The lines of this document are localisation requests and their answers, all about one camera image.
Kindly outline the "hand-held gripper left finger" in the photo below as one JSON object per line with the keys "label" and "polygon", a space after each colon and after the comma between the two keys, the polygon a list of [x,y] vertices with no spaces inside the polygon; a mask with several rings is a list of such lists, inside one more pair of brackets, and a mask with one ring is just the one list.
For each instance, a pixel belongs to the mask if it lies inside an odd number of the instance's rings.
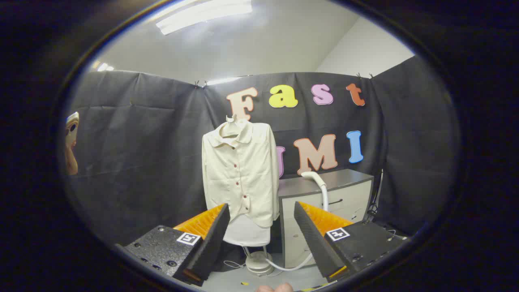
{"label": "hand-held gripper left finger", "polygon": [[228,204],[177,225],[158,225],[123,246],[119,255],[163,283],[202,286],[209,279],[229,224]]}

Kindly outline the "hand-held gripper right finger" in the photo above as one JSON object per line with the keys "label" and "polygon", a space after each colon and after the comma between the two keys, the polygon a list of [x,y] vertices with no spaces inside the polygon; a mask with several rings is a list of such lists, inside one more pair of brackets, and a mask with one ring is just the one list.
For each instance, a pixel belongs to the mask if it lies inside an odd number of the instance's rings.
{"label": "hand-held gripper right finger", "polygon": [[328,282],[371,267],[407,242],[370,221],[353,223],[304,202],[295,202],[294,218]]}

